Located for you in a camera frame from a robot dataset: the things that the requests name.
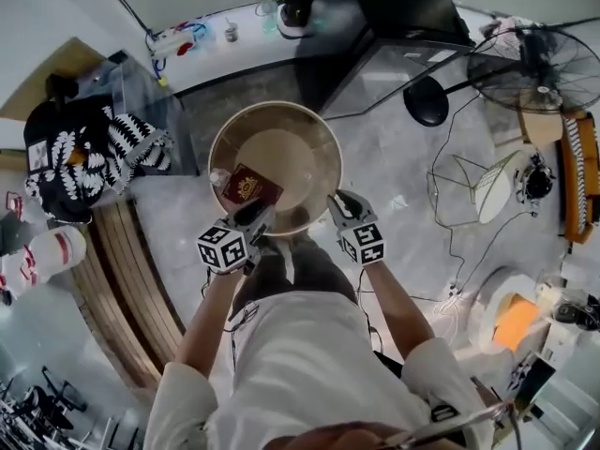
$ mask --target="electric fan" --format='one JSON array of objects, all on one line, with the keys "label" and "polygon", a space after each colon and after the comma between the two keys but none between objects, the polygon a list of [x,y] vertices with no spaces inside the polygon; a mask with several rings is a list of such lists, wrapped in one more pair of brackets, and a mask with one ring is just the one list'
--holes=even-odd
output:
[{"label": "electric fan", "polygon": [[503,107],[525,113],[570,113],[600,99],[600,60],[585,43],[544,26],[503,30],[469,53],[468,80],[450,88],[426,77],[404,91],[412,117],[436,127],[448,116],[447,95],[473,86]]}]

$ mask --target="black and white marker cube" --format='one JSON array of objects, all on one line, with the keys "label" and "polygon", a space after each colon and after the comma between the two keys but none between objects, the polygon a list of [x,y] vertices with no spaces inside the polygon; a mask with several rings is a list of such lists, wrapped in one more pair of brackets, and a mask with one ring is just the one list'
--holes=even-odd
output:
[{"label": "black and white marker cube", "polygon": [[237,231],[213,226],[196,240],[200,258],[215,273],[225,274],[248,259],[244,235]]},{"label": "black and white marker cube", "polygon": [[346,253],[360,265],[375,263],[384,257],[385,240],[374,222],[341,231],[339,236]]}]

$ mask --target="gold emblem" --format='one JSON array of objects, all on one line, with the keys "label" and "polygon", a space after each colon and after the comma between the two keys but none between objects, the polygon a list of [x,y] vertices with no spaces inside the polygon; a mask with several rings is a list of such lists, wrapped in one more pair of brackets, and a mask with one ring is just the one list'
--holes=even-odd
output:
[{"label": "gold emblem", "polygon": [[247,176],[243,180],[240,180],[240,182],[237,184],[237,194],[242,198],[242,200],[249,199],[256,189],[258,183],[259,182],[256,178]]}]

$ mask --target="white container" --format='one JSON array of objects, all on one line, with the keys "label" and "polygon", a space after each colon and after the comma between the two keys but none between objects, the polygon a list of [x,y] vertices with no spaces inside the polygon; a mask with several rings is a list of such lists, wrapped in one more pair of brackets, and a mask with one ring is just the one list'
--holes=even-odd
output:
[{"label": "white container", "polygon": [[74,227],[59,227],[36,235],[28,246],[2,257],[3,287],[15,297],[52,275],[77,265],[85,257],[85,239]]}]

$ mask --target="black lamp base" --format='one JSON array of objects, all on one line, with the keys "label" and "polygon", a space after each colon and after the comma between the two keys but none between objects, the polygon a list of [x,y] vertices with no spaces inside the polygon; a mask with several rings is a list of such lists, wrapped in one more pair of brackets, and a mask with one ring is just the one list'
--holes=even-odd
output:
[{"label": "black lamp base", "polygon": [[431,77],[425,77],[404,90],[404,104],[412,118],[425,127],[441,125],[450,109],[442,86]]}]

